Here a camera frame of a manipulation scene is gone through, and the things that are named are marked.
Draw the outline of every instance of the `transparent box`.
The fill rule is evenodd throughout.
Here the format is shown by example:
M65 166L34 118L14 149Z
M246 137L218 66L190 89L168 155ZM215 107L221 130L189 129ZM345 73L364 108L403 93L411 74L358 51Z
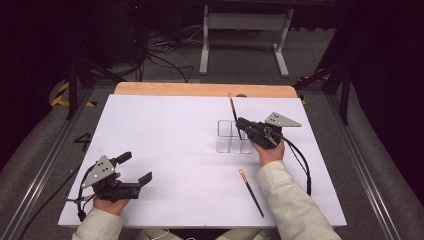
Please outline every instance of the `transparent box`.
M216 152L252 154L253 147L244 131L237 131L236 123L229 120L218 121L218 136L216 138Z

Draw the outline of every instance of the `sleeve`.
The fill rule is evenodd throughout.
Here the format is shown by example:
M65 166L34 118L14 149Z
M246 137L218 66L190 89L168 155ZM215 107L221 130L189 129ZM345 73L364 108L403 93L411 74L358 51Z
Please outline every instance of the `sleeve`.
M340 239L313 199L294 182L283 161L263 166L257 179L282 239Z
M122 218L92 208L72 235L72 240L117 240L122 229Z

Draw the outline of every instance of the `metal stand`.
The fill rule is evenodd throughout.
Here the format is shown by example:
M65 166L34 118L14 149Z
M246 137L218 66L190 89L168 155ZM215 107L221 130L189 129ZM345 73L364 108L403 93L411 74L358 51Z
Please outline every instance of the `metal stand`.
M209 60L209 29L244 29L244 30L268 30L280 31L280 41L273 44L273 51L277 59L281 76L288 77L286 63L283 58L282 48L286 40L293 10L288 10L286 14L238 14L238 13L209 13L208 6L205 6L203 18L203 47L200 59L200 75L208 72Z
M87 59L80 45L79 37L74 31L72 22L67 17L68 13L61 1L44 0L43 4L46 14L50 15L53 23L56 23L56 28L62 37L61 47L68 62L69 113L67 120L69 120L78 108L78 80L85 89L93 88L96 84L90 72L91 69L108 76L115 82L126 80Z
M343 120L345 125L348 125L347 122L347 107L349 101L349 89L350 89L350 68L347 65L335 65L330 68L321 70L316 74L304 79L301 82L293 85L294 89L300 90L303 87L321 79L330 74L325 85L322 87L322 90L325 94L334 94L337 88L343 83L342 86L342 96L340 100L340 117Z

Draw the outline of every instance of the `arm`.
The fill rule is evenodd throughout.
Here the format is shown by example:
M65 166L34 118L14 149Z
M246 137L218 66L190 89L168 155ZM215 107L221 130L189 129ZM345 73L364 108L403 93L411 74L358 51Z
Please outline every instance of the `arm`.
M113 203L94 198L93 209L72 235L72 240L118 239L123 222L121 212L129 201L122 199Z
M283 161L284 142L259 152L257 179L277 222L282 239L340 239L313 199L297 185Z
M93 207L72 235L72 240L115 240L119 238L121 228L121 217Z

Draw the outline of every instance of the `cable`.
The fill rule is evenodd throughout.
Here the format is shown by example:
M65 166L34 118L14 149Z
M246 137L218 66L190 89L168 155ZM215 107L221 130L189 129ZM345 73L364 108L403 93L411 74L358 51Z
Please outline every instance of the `cable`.
M91 197L89 198L89 199L87 199L87 201L84 203L84 205L82 205L82 210L83 211L85 211L85 205L87 205L87 203L91 200L91 199L93 199L94 198L94 194L93 195L91 195Z
M139 70L140 74L139 74L139 76L137 78L137 72L136 72L136 78L135 78L135 80L138 81L138 82L141 82L141 81L143 81L144 62L141 64L141 66L138 67L138 70Z
M81 207L81 201L84 199L84 197L82 196L83 189L81 186L84 183L85 179L87 178L88 174L91 172L91 170L93 170L94 166L95 164L91 166L90 168L88 168L87 171L85 172L84 177L81 180L80 189L78 191L78 198L74 201L74 202L77 202L78 217L81 222L84 221L85 217L87 216L87 214L84 211L84 208Z
M199 30L197 30L196 32L194 32L190 37L188 37L187 39L185 39L183 41L183 43L188 42L188 41L196 41L196 40L191 40L194 36L196 36L197 33L199 33L200 31L203 30L203 27L199 28Z
M186 83L188 83L188 79L186 78L186 76L184 75L184 73L177 67L177 66L175 66L174 64L172 64L172 63L170 63L169 61L167 61L167 60L165 60L165 59L163 59L163 58L160 58L160 57L158 57L158 56L155 56L155 55L148 55L148 56L150 56L150 57L153 57L153 58L157 58L157 59L159 59L159 60L162 60L162 61L164 61L164 62L166 62L166 63L168 63L169 65L171 65L172 67L174 67L180 74L181 74L181 76L184 78L184 81L186 82Z
M21 235L19 237L19 240L23 239L25 236L26 231L28 230L28 228L30 227L31 223L35 220L35 218L38 216L38 214L40 214L40 212L47 206L47 204L60 192L60 190L62 190L62 188L66 185L66 183L75 175L76 172L78 172L78 170L80 169L82 163L80 163L78 165L77 168L75 168L75 170L73 170L73 172L71 173L71 175L69 175L68 178L65 179L65 181L59 186L58 189L56 189L56 191L43 203L43 205L41 205L41 207L37 210L37 212L31 217L31 219L28 221L28 223L25 225L25 228L22 230Z
M117 75L117 76L119 76L119 77L127 76L127 75L129 75L129 74L137 71L138 68L141 66L142 62L143 62L142 60L137 61L137 64L135 66L133 66L133 67L130 67L129 69L126 69L126 70L124 70L122 72L112 72L112 73L115 74L115 75ZM99 80L109 79L107 76L105 76L103 74L99 74L99 73L93 73L92 72L91 75L93 77L95 77L96 79L99 79Z
M157 40L159 37L161 36L150 37L149 40L147 40L146 49L150 54L159 55L161 53L171 53L178 48L173 46L176 44L174 41L165 41L165 40L159 41Z
M92 62L89 59L80 57L80 60L82 60L85 64L87 64L88 66L90 66L91 68L99 71L101 74L105 75L106 77L112 79L113 81L120 83L120 82L126 82L127 80L115 75L114 73L112 73L111 71L102 68L101 66L97 65L97 63Z
M311 196L312 193L312 180L311 180L311 172L309 171L309 166L308 166L308 162L306 161L305 156L303 156L302 152L292 143L290 142L287 138L285 138L283 135L276 133L274 131L271 132L272 135L279 137L281 139L283 139L285 142L287 142L287 144L291 147L294 148L294 150L300 155L300 157L303 160L303 163L305 164L305 173L306 173L306 193Z
M150 239L150 240L157 240L157 239L163 238L163 237L165 237L168 233L169 233L169 229L166 229L166 233L162 234L162 235L161 235L161 236L159 236L159 237L152 238L152 239Z
M156 65L158 65L158 66L161 66L161 67L164 67L164 68L173 68L173 67L168 67L168 66L164 66L164 65L162 65L162 64L159 64L159 63L157 63L157 62L153 61L152 59L149 59L149 60L150 60L153 64L156 64ZM187 79L190 79L190 76L191 76L191 73L193 72L194 66L193 66L193 65L190 65L190 66L177 67L177 68L179 68L179 69L191 68L190 73L189 73L189 75L188 75L188 77L187 77Z
M296 153L293 150L293 147L291 145L289 145L290 150L292 151L294 157L296 158L297 162L299 163L299 165L303 168L303 171L306 173L306 169L303 166L303 164L300 162L299 158L297 157Z

